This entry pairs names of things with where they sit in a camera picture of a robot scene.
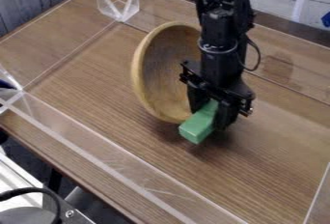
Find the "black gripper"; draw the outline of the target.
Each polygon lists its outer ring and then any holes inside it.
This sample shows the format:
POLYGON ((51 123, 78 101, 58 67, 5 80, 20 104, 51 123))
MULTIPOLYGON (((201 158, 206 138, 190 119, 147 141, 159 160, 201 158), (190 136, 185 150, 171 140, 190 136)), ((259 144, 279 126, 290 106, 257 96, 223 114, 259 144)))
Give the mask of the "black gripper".
POLYGON ((218 102, 214 126, 225 130, 238 118, 250 115, 255 93, 242 80, 246 51, 251 41, 233 41, 226 46, 213 46, 199 41, 202 59, 181 63, 181 81, 187 85, 190 109, 197 113, 211 101, 218 102))

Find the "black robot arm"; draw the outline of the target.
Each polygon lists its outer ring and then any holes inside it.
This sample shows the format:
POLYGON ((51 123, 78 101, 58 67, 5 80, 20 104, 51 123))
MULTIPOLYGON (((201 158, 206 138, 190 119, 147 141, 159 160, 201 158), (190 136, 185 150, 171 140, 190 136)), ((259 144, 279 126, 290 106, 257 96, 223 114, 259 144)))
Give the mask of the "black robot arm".
POLYGON ((225 129, 238 116, 249 115, 255 93, 246 85, 242 74, 247 36, 254 27, 254 12, 250 0, 194 0, 202 27, 198 46, 199 61, 181 63, 181 81, 187 85, 189 103, 193 112, 199 112, 210 100, 215 101, 213 126, 225 129))

